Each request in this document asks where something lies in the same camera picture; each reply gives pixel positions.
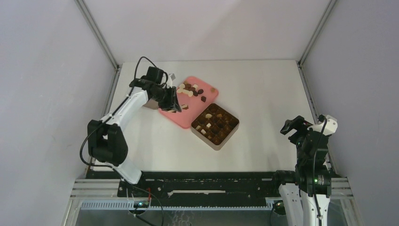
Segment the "gold chocolate box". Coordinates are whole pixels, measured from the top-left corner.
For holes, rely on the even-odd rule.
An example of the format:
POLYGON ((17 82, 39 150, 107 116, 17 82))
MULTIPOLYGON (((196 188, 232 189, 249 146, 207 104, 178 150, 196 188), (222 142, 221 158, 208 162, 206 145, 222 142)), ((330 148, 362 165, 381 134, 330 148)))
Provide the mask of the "gold chocolate box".
POLYGON ((210 104, 191 123, 191 131, 215 151, 219 151, 239 127, 239 119, 219 105, 210 104))

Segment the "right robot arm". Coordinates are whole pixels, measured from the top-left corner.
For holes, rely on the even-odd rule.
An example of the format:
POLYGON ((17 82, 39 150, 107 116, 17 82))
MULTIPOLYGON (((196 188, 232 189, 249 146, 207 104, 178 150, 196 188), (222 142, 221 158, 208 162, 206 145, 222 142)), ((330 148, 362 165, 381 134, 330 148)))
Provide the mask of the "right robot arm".
POLYGON ((328 139, 337 130, 337 120, 320 115, 312 124, 302 116, 286 120, 280 133, 289 136, 296 147, 294 171, 278 170, 273 174, 272 191, 281 196, 290 226, 326 226, 332 195, 332 177, 325 165, 328 139))

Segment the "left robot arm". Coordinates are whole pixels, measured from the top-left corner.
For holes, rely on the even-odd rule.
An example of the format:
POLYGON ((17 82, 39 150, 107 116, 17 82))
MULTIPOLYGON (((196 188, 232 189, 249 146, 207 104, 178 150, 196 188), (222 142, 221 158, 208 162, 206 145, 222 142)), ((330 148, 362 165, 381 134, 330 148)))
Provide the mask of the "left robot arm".
POLYGON ((114 111, 88 124, 85 143, 89 156, 99 161, 102 167, 116 171, 121 179, 129 183, 129 191, 135 196, 146 193, 147 183, 140 179, 142 171, 128 158, 128 145, 123 132, 149 100, 157 102, 160 110, 181 112, 174 79, 173 73, 150 66, 146 75, 130 82, 129 92, 114 111))

